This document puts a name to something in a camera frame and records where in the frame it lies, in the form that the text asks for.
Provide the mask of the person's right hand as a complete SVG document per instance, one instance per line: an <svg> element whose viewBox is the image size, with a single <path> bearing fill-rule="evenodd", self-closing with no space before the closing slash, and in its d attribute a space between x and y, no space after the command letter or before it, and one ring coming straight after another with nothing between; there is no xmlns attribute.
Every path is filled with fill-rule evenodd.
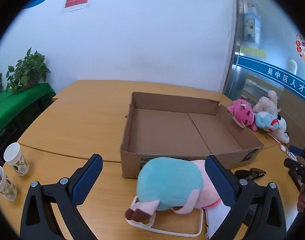
<svg viewBox="0 0 305 240"><path fill-rule="evenodd" d="M305 210L305 184L302 184L300 193L298 196L297 210L299 213L303 213Z"/></svg>

